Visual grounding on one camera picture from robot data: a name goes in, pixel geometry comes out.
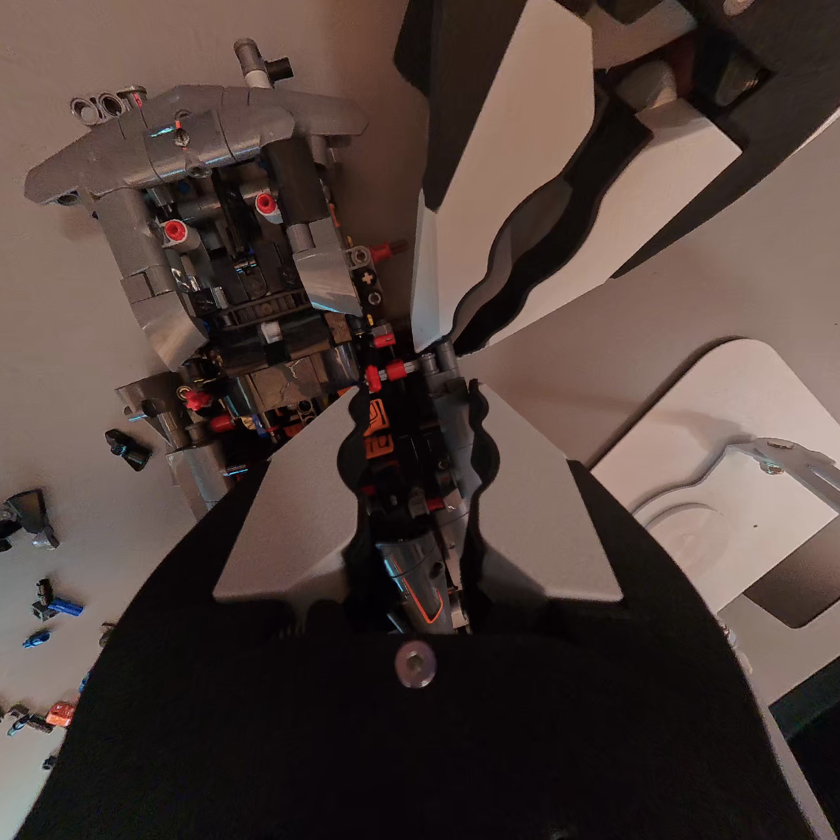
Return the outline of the white flat board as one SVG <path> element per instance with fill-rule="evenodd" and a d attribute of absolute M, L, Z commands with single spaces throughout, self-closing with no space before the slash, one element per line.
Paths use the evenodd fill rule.
<path fill-rule="evenodd" d="M 838 467 L 838 422 L 767 343 L 730 340 L 692 365 L 592 474 L 633 515 L 651 496 L 701 478 L 730 443 L 753 438 L 792 441 Z M 680 569 L 714 613 L 754 584 L 698 583 Z"/>

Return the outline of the black angled lego piece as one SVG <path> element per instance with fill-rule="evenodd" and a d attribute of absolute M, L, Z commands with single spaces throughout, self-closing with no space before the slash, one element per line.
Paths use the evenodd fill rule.
<path fill-rule="evenodd" d="M 153 451 L 134 437 L 112 428 L 104 433 L 111 453 L 127 463 L 135 472 L 142 471 L 149 463 Z"/>

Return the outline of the large grey lego vehicle model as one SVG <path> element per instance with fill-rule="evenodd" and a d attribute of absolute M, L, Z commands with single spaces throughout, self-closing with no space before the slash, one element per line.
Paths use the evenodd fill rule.
<path fill-rule="evenodd" d="M 72 98 L 86 132 L 30 170 L 24 194 L 101 227 L 164 366 L 118 395 L 163 439 L 195 520 L 356 385 L 339 450 L 358 502 L 348 596 L 397 632 L 468 633 L 468 515 L 438 483 L 424 352 L 384 316 L 378 269 L 404 243 L 355 244 L 335 213 L 335 153 L 364 113 L 283 88 L 288 59 L 264 61 L 252 39 L 234 51 L 242 87 Z"/>

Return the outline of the grey lego cylinder assembly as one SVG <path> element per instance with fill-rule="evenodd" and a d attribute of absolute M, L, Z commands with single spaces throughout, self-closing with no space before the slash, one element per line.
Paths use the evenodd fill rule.
<path fill-rule="evenodd" d="M 469 389 L 449 340 L 437 342 L 419 360 L 443 439 L 444 453 L 435 458 L 444 505 L 452 516 L 463 517 L 469 514 L 480 484 L 471 465 L 474 432 L 469 425 Z"/>

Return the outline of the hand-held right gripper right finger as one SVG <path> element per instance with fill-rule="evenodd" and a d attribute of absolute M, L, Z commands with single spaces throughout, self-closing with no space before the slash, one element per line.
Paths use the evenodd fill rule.
<path fill-rule="evenodd" d="M 467 386 L 468 604 L 617 604 L 622 589 L 570 461 L 488 385 Z"/>

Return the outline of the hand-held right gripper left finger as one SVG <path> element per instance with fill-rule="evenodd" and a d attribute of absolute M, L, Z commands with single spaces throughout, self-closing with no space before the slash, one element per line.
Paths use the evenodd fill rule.
<path fill-rule="evenodd" d="M 275 600 L 305 617 L 316 602 L 350 593 L 343 552 L 358 502 L 340 475 L 340 447 L 355 429 L 352 386 L 279 449 L 213 590 L 220 603 Z"/>

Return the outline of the person's left hand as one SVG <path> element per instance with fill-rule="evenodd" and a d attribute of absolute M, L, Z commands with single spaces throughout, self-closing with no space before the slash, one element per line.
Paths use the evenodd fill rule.
<path fill-rule="evenodd" d="M 697 32 L 692 31 L 667 44 L 665 59 L 675 77 L 677 98 L 687 99 L 695 87 Z"/>

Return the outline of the scattered small lego pieces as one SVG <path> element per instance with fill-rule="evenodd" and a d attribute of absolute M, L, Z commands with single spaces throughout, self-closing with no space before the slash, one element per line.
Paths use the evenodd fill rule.
<path fill-rule="evenodd" d="M 79 617 L 83 607 L 69 602 L 55 594 L 49 578 L 42 578 L 36 584 L 36 599 L 31 605 L 35 618 L 42 624 L 58 616 Z M 74 700 L 59 700 L 46 712 L 39 712 L 29 705 L 18 702 L 2 710 L 2 725 L 6 725 L 6 737 L 11 739 L 20 732 L 30 730 L 49 735 L 53 731 L 66 730 L 74 718 L 77 703 Z"/>

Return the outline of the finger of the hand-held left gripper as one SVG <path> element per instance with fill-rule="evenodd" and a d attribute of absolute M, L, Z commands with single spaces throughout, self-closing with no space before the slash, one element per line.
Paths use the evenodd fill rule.
<path fill-rule="evenodd" d="M 595 120 L 561 172 L 560 214 L 511 253 L 505 284 L 454 340 L 458 356 L 497 343 L 610 279 L 740 156 L 686 100 L 634 111 L 596 94 Z"/>
<path fill-rule="evenodd" d="M 594 116 L 592 31 L 559 2 L 432 2 L 427 160 L 417 200 L 411 330 L 451 333 L 500 231 L 564 169 Z"/>

